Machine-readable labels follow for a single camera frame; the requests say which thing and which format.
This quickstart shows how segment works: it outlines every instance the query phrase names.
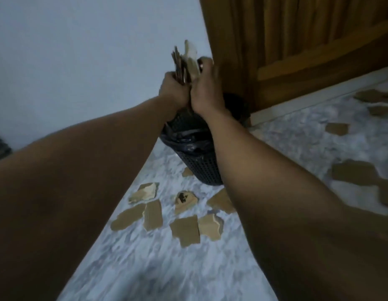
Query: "hand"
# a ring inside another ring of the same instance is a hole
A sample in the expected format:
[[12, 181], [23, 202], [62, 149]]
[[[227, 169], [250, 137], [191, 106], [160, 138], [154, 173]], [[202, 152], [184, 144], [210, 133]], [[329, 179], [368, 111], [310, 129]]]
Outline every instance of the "hand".
[[181, 85], [174, 77], [173, 72], [167, 72], [159, 89], [159, 96], [165, 96], [176, 105], [177, 110], [187, 106], [190, 88], [188, 85]]
[[207, 120], [215, 112], [230, 114], [225, 108], [222, 85], [217, 67], [211, 58], [202, 57], [202, 73], [191, 88], [191, 105], [197, 114]]

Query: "person's left arm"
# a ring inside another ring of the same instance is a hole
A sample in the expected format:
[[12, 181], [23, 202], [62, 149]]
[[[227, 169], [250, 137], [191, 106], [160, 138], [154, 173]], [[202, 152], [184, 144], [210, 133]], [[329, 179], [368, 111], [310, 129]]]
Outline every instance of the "person's left arm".
[[55, 300], [189, 89], [71, 126], [0, 161], [0, 300]]

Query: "person's right hand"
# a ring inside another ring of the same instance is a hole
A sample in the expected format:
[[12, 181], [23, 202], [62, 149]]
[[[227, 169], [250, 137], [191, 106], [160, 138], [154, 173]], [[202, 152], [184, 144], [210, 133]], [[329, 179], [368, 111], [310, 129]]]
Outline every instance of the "person's right hand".
[[215, 112], [229, 113], [229, 111], [225, 108], [217, 67], [211, 58], [202, 57], [201, 61], [202, 73], [192, 83], [191, 106], [194, 112], [207, 120]]

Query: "person's left hand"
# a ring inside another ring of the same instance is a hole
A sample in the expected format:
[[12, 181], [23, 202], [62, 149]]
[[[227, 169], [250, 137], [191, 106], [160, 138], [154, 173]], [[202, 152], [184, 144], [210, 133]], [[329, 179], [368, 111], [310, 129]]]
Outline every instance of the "person's left hand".
[[179, 110], [187, 106], [189, 94], [190, 87], [178, 83], [173, 77], [173, 72], [167, 72], [165, 74], [161, 88], [159, 89], [160, 96], [172, 99]]

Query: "person's right arm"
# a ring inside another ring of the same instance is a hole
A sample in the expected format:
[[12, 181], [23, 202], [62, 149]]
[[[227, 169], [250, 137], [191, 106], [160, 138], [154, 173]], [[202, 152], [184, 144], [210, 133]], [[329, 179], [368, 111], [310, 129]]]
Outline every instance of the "person's right arm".
[[362, 229], [322, 182], [242, 127], [212, 61], [203, 66], [192, 107], [210, 127], [222, 180], [278, 298], [388, 300], [388, 236]]

